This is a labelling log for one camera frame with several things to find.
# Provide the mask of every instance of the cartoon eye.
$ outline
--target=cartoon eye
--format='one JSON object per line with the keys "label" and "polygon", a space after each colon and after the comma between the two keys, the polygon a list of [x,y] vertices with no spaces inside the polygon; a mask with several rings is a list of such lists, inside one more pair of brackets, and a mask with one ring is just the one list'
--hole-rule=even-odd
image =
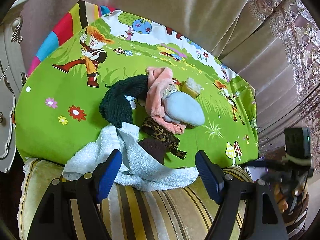
{"label": "cartoon eye", "polygon": [[164,98],[167,98],[167,96],[170,94],[170,91],[169,91],[169,89],[165,89],[165,91],[163,92],[163,97]]}
{"label": "cartoon eye", "polygon": [[175,85],[169,85],[170,93],[177,92]]}

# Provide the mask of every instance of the beige curtain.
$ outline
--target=beige curtain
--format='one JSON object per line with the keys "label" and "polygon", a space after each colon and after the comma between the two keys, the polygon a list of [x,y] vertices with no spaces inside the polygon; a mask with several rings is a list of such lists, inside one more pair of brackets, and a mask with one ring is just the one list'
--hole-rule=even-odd
{"label": "beige curtain", "polygon": [[[26,66],[78,0],[30,0],[22,12]],[[300,0],[86,0],[169,26],[219,58],[256,90],[259,150],[308,125],[319,168],[319,31]]]}

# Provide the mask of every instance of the sponge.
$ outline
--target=sponge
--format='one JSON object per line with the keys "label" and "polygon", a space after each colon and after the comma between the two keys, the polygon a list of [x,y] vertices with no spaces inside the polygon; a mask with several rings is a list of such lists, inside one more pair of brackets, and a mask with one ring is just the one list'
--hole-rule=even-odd
{"label": "sponge", "polygon": [[189,77],[184,82],[184,84],[181,88],[181,91],[192,96],[193,98],[196,98],[197,96],[200,95],[201,86],[199,84],[197,84],[192,78]]}

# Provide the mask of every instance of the white cabinet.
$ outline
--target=white cabinet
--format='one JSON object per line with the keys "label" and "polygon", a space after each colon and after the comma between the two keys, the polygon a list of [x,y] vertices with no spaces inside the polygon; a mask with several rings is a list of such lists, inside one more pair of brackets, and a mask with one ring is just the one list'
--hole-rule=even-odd
{"label": "white cabinet", "polygon": [[23,18],[20,12],[28,0],[16,0],[0,24],[0,171],[10,171],[16,146],[13,111],[25,83],[20,42]]}

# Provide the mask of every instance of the leopard print fabric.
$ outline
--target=leopard print fabric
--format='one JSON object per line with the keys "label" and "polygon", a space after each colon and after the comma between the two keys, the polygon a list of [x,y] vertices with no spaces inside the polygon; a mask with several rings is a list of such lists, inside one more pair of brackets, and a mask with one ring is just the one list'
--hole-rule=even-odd
{"label": "leopard print fabric", "polygon": [[156,123],[151,117],[148,116],[144,119],[141,130],[152,138],[163,142],[167,151],[170,151],[174,156],[182,160],[186,157],[187,152],[178,150],[180,140]]}

